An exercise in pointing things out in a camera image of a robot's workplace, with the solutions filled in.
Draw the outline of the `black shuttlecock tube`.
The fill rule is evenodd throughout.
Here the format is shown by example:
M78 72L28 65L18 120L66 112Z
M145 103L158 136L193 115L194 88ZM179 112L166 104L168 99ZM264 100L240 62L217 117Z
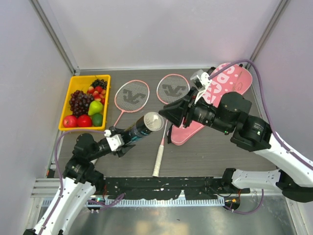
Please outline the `black shuttlecock tube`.
M125 145L132 144L152 133L144 124L144 116L138 119L133 125L125 129L122 133L122 138Z

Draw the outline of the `clear tube lid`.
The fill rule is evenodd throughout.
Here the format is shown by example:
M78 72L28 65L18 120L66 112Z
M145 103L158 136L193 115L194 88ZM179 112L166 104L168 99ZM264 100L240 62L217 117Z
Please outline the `clear tube lid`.
M164 119L157 112L146 113L143 120L145 126L152 132L159 131L164 126Z

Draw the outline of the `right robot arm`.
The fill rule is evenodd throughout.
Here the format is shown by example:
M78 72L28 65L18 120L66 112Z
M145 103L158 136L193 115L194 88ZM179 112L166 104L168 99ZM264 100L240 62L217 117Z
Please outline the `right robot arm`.
M227 193L236 189L259 188L281 192L286 198L307 203L313 200L313 164L293 150L263 119L249 114L252 103L237 92L222 96L217 107L192 88L183 98L165 105L159 114L176 127L195 121L225 135L238 148L253 152L272 162L273 171L243 171L227 168L221 187Z

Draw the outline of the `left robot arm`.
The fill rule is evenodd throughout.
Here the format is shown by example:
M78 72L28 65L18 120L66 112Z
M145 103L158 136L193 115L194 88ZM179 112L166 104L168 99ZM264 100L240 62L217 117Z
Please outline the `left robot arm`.
M100 141L95 141L89 132L77 137L51 204L36 226L24 234L67 235L87 200L104 191L104 175L95 170L93 161L110 153L123 156L132 145L124 129L110 127L103 135Z

